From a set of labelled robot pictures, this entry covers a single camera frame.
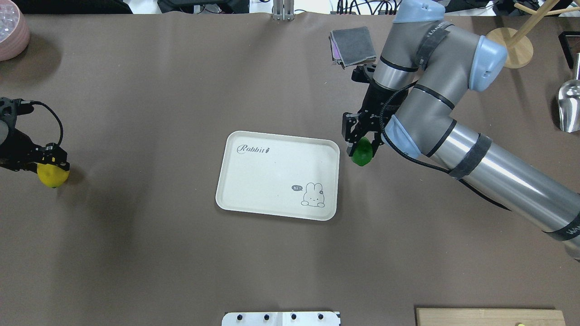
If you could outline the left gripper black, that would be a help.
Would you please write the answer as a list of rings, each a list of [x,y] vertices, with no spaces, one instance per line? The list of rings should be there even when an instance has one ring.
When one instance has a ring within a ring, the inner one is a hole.
[[[45,147],[36,145],[31,138],[19,130],[12,134],[8,129],[0,132],[0,166],[10,171],[30,171],[37,173],[37,164],[41,162],[70,171],[67,152],[57,143],[48,143]]]

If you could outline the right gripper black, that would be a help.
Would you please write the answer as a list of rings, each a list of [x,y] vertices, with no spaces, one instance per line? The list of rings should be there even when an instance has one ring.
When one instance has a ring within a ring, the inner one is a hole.
[[[383,128],[406,99],[408,90],[401,91],[396,96],[394,93],[394,90],[384,88],[371,81],[365,93],[360,114],[343,113],[342,137],[347,142],[346,153],[349,157],[354,155],[361,139],[368,132],[373,135],[371,140],[373,158],[379,147],[385,144]]]

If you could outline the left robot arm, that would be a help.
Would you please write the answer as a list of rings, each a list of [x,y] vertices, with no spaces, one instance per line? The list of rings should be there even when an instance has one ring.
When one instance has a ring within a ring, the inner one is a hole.
[[[1,122],[0,165],[11,171],[31,171],[37,173],[39,164],[69,173],[70,163],[67,152],[57,143],[46,146],[35,144],[29,136]]]

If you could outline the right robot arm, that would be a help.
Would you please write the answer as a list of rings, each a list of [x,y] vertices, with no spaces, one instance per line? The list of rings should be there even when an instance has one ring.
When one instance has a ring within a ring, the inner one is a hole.
[[[501,72],[504,46],[444,19],[433,0],[404,0],[375,64],[357,66],[368,85],[342,136],[353,157],[372,133],[371,156],[388,145],[404,159],[445,173],[487,202],[520,214],[579,260],[578,192],[452,117],[468,91],[484,91]]]

